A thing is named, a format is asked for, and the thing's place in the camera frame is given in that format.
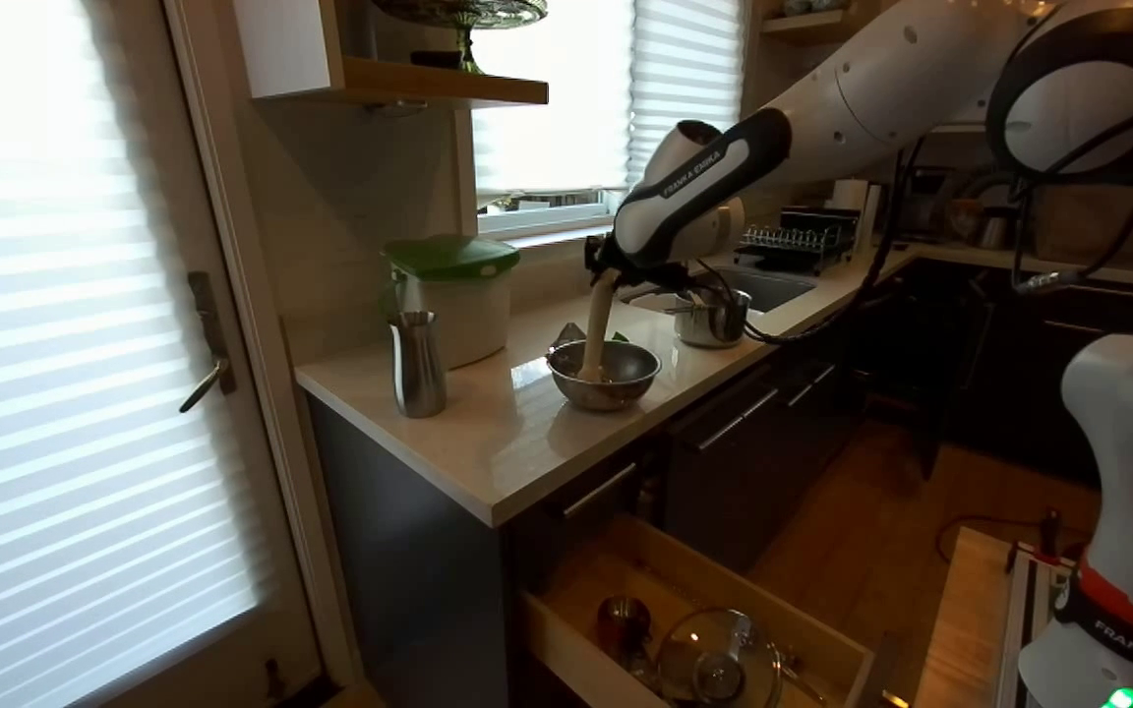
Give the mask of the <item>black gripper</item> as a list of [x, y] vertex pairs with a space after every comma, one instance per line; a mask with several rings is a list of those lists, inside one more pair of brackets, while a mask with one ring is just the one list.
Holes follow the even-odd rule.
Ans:
[[580, 265], [599, 298], [613, 298], [621, 289], [654, 289], [683, 298], [698, 290], [698, 279], [683, 265], [638, 265], [611, 237], [586, 237]]

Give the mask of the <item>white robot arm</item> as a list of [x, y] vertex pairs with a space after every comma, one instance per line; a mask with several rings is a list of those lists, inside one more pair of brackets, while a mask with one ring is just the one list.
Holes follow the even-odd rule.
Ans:
[[[747, 184], [850, 178], [958, 113], [1020, 184], [1133, 184], [1133, 0], [894, 0], [734, 126], [671, 137], [588, 269], [646, 279], [691, 259], [691, 226]], [[1020, 681], [1039, 708], [1133, 708], [1133, 335], [1083, 345], [1063, 406], [1101, 509]]]

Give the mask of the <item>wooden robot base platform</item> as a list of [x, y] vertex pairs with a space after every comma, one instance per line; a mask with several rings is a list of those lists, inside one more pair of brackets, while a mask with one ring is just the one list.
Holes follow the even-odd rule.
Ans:
[[1020, 651], [1047, 626], [1071, 566], [1028, 542], [958, 533], [915, 681], [915, 708], [1039, 708]]

